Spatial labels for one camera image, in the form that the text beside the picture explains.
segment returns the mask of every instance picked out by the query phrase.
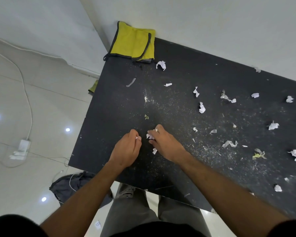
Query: forearm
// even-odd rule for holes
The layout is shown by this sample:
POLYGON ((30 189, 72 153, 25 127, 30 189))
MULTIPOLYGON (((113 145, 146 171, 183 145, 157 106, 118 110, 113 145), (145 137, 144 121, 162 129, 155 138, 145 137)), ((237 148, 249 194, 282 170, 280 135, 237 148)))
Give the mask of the forearm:
POLYGON ((83 237, 122 168, 108 162, 40 226, 49 237, 83 237))
POLYGON ((267 236, 288 220, 276 208, 196 160, 188 152, 178 164, 237 236, 267 236))

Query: hand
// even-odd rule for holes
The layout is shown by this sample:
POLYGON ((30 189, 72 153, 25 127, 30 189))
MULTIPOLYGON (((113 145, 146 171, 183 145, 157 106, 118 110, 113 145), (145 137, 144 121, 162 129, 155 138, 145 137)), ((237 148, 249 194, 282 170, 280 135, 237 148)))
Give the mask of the hand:
POLYGON ((129 133, 125 134, 122 139, 120 139, 109 159, 110 163, 114 163, 121 168, 121 171, 134 163, 138 156, 139 149, 141 147, 141 137, 138 132, 132 129, 129 133))
POLYGON ((154 140, 149 140, 149 143, 152 144, 164 158, 177 164, 186 150, 162 125, 157 125, 156 129, 158 131, 148 131, 148 133, 154 137, 154 140))

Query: white wall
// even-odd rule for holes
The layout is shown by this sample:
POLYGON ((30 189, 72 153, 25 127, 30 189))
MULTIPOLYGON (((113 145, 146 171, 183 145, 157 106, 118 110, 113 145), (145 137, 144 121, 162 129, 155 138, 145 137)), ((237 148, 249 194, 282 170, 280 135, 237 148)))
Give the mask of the white wall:
POLYGON ((91 1, 110 43, 122 20, 153 28, 159 38, 296 80, 296 0, 91 1))
POLYGON ((107 53, 79 0, 0 0, 0 38, 95 74, 107 53))

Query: white floor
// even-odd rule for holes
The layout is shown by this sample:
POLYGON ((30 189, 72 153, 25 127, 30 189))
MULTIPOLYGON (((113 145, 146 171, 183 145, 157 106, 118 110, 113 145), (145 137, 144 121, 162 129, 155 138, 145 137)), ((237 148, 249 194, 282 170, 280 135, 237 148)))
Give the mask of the white floor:
MULTIPOLYGON (((67 167, 78 133, 88 110, 88 94, 95 78, 83 75, 61 59, 52 59, 20 51, 0 43, 0 53, 21 69, 33 110, 30 153, 15 168, 0 163, 0 215, 15 213, 41 223, 59 207, 49 191, 53 179, 80 172, 67 167)), ((0 57, 0 162, 15 166, 10 160, 31 125, 30 111, 17 68, 0 57)), ((111 189, 115 194, 118 182, 111 189)), ((150 207, 157 211, 158 196, 147 193, 150 207)), ((101 208, 86 236, 100 236, 94 223, 103 226, 111 204, 101 208)), ((213 237, 234 236, 221 218, 202 211, 213 237)))

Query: black table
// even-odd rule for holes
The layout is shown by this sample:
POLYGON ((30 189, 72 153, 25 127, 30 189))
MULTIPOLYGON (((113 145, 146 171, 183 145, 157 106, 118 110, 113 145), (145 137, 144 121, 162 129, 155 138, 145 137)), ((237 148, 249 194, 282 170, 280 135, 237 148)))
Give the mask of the black table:
POLYGON ((117 181, 210 211, 179 167, 152 154, 146 133, 160 123, 197 159, 296 217, 296 162, 287 153, 296 149, 296 82, 162 39, 155 40, 155 58, 166 62, 165 71, 154 63, 141 69, 121 57, 106 61, 69 165, 98 173, 115 143, 134 128, 142 147, 117 181), (223 89, 237 102, 221 99, 223 89), (255 92, 260 97, 252 98, 255 92), (288 95, 293 103, 285 102, 288 95), (203 114, 199 102, 206 108, 203 114), (280 126, 269 131, 272 120, 280 126), (217 133, 209 134, 213 129, 217 133), (227 140, 239 144, 223 148, 227 140), (252 160, 255 148, 267 159, 252 160), (275 192, 274 184, 283 192, 275 192))

